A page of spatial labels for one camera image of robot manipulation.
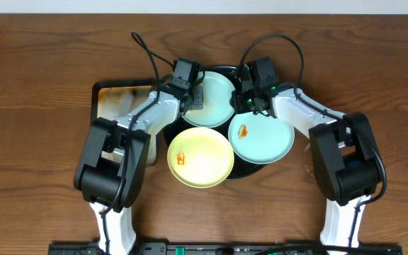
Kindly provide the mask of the light blue plate top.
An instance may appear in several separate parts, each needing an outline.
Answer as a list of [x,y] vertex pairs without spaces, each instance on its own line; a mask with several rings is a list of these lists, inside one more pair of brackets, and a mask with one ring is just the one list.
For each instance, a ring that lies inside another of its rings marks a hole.
[[203,78],[200,83],[203,88],[203,108],[188,110],[182,118],[194,126],[215,128],[234,114],[230,99],[235,87],[228,78],[217,72],[200,72],[198,78]]

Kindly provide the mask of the light blue plate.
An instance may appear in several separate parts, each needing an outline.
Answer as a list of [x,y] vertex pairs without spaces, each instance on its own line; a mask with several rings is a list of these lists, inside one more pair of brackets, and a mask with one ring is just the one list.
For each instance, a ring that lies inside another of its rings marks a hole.
[[294,127],[278,118],[253,113],[237,114],[229,124],[228,139],[243,160],[270,164],[283,158],[295,139]]
[[215,128],[234,114],[230,99],[235,87],[228,78],[217,72],[200,72],[198,78],[203,78],[200,83],[203,88],[203,108],[188,110],[182,118],[194,126]]

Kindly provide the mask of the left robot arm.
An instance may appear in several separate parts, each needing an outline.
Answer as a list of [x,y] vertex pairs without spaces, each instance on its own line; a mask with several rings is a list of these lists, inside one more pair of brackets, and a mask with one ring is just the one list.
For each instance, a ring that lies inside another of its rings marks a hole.
[[200,83],[199,78],[164,77],[132,112],[91,122],[73,183],[98,218],[101,254],[132,251],[131,207],[144,180],[150,140],[190,108]]

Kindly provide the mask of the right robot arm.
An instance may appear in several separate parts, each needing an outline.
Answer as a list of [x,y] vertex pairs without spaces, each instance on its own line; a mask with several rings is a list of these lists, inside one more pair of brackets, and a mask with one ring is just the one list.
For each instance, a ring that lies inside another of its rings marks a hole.
[[230,103],[236,113],[278,118],[309,139],[314,177],[327,199],[320,242],[356,248],[365,206],[383,197],[387,188],[368,118],[331,110],[289,81],[243,81]]

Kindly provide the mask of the black rectangular soapy tray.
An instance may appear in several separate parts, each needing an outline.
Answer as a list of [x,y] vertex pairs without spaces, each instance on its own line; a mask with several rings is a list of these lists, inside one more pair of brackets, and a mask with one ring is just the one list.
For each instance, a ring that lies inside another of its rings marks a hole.
[[91,123],[99,118],[115,120],[147,100],[155,79],[109,79],[96,82],[91,92]]

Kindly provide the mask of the light blue plate right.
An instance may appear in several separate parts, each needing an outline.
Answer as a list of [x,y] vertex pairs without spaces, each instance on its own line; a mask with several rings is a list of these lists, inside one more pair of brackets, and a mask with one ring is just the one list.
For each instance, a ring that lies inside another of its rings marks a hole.
[[278,118],[253,113],[237,114],[229,124],[228,139],[243,160],[270,164],[283,158],[295,139],[294,127]]

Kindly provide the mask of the yellow plate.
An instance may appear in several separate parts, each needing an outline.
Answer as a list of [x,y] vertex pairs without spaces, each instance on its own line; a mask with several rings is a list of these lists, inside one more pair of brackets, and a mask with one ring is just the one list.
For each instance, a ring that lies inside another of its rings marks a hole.
[[193,127],[180,132],[167,152],[172,174],[187,186],[210,188],[223,182],[234,166],[234,151],[219,132]]

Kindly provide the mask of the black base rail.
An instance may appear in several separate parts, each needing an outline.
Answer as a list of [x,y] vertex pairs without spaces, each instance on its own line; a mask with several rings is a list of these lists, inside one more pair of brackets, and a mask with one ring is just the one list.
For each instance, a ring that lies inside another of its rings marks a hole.
[[336,251],[319,243],[302,242],[289,244],[168,244],[143,242],[134,245],[132,255],[255,255],[255,254],[392,254],[403,255],[399,245],[363,245],[359,248]]

